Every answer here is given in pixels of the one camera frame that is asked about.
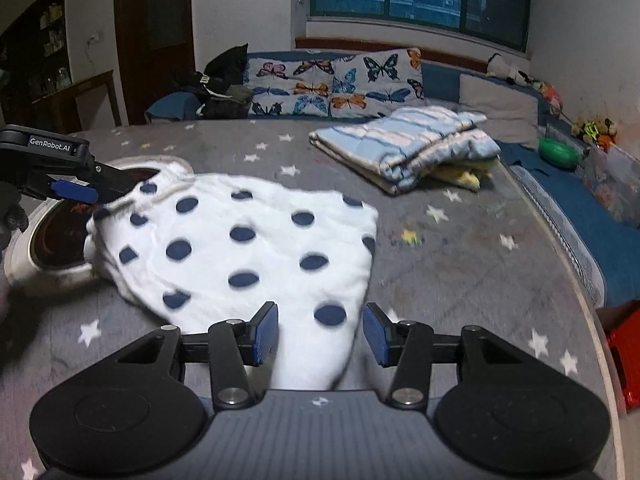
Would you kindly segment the grey knit gloved hand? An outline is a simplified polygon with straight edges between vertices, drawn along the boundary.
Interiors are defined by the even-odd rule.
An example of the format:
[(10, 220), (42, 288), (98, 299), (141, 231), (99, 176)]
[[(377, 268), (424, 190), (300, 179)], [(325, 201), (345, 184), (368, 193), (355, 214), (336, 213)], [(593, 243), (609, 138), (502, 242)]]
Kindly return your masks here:
[(0, 191), (0, 250), (9, 246), (13, 232), (28, 228), (28, 215), (21, 206), (21, 193), (14, 186), (1, 183)]

